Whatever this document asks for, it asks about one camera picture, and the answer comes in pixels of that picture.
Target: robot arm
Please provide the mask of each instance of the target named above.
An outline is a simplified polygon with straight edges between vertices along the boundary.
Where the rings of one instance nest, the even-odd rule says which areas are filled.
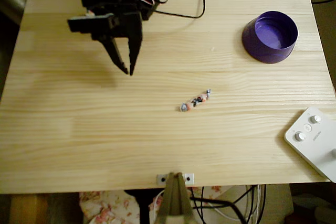
[[[70,30],[90,33],[93,40],[104,45],[113,63],[126,74],[128,69],[114,38],[128,38],[130,75],[133,75],[142,42],[142,20],[149,19],[158,3],[153,0],[82,0],[82,4],[90,15],[69,19]]]

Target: wooden tabletop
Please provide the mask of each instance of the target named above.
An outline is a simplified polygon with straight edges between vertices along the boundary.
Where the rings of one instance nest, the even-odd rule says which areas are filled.
[[[241,44],[243,27],[269,10],[299,29],[273,65]],[[194,173],[197,186],[325,181],[283,140],[308,106],[336,119],[310,0],[206,0],[197,20],[154,14],[132,77],[69,31],[67,19],[84,13],[80,0],[27,1],[0,106],[0,193],[147,188],[169,172]],[[128,62],[127,40],[117,43]],[[178,111],[209,88],[206,104]]]

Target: white cable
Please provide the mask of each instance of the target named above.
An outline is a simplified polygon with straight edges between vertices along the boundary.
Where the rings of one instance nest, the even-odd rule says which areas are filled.
[[[225,217],[225,218],[227,218],[227,219],[229,219],[229,220],[233,220],[233,221],[240,221],[240,219],[238,219],[238,218],[233,218],[233,217],[230,217],[230,216],[228,216],[228,215],[226,215],[226,214],[224,214],[222,211],[220,211],[220,210],[218,210],[218,208],[213,208],[217,213],[219,213],[221,216],[223,216],[223,217]],[[257,211],[257,207],[254,209],[254,211],[253,211],[253,213],[251,214],[251,218],[253,217],[253,215],[255,214],[255,212]]]
[[[155,222],[156,219],[156,202],[158,200],[158,198],[160,197],[161,194],[163,194],[164,190],[162,190],[155,198],[154,200],[154,207],[153,207],[153,221]]]
[[[259,206],[260,206],[260,201],[261,201],[261,186],[260,185],[257,186],[257,190],[258,190],[258,199],[257,199],[255,224],[257,224],[257,221],[258,221]]]
[[[154,5],[154,0],[151,0],[152,2],[148,2],[147,0],[140,0],[142,2],[145,2],[146,4],[149,4],[149,5]]]

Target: white bracket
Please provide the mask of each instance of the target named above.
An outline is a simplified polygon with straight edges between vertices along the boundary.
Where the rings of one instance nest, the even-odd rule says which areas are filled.
[[[159,186],[165,186],[168,176],[169,174],[158,174],[156,176],[156,183]],[[182,176],[183,176],[186,186],[192,186],[195,184],[193,173],[183,173]]]

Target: small object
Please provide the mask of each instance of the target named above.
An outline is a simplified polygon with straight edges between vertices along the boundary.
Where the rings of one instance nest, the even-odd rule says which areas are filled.
[[[246,51],[264,63],[277,63],[292,52],[298,28],[286,14],[265,12],[246,25],[242,41]]]
[[[313,122],[313,123],[320,123],[321,122],[321,117],[319,115],[313,115],[310,120]]]
[[[181,111],[187,111],[192,109],[193,107],[196,107],[200,103],[205,102],[209,99],[211,94],[211,89],[207,89],[205,94],[200,94],[197,98],[188,101],[187,103],[182,103],[180,110]]]
[[[302,132],[302,131],[298,131],[296,134],[295,134],[295,139],[297,141],[303,141],[306,139],[306,135]]]

